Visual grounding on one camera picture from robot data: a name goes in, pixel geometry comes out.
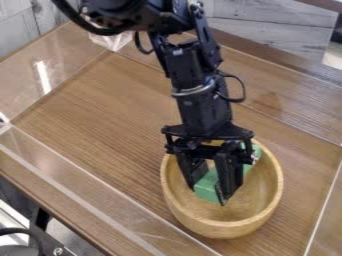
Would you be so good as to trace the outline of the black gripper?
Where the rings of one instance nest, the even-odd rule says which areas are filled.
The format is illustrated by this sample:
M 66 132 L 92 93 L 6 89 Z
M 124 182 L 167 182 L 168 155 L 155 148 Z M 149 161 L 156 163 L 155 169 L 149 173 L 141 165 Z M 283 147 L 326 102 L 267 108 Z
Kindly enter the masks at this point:
M 243 164 L 253 161 L 253 132 L 232 123 L 231 103 L 239 99 L 228 97 L 223 79 L 209 79 L 193 88 L 173 89 L 172 97 L 181 123 L 161 129 L 165 150 L 176 155 L 189 189 L 208 172 L 204 159 L 213 158 L 217 173 L 215 192 L 219 204 L 224 206 L 243 184 Z

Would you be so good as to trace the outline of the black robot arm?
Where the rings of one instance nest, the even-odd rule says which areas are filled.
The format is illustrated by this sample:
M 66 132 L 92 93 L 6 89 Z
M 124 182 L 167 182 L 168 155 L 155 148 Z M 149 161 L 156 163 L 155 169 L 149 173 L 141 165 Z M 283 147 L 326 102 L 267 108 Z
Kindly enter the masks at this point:
M 229 74 L 219 70 L 220 45 L 207 23 L 197 0 L 81 0 L 73 8 L 66 0 L 54 6 L 85 31 L 100 36 L 125 31 L 144 33 L 151 42 L 145 55 L 155 54 L 171 95 L 176 100 L 181 123 L 161 128 L 165 151 L 177 161 L 187 183 L 193 188 L 216 169 L 213 193 L 225 204 L 243 184 L 243 166 L 253 162 L 253 132 L 232 123 L 233 103 L 241 97 L 228 95 Z

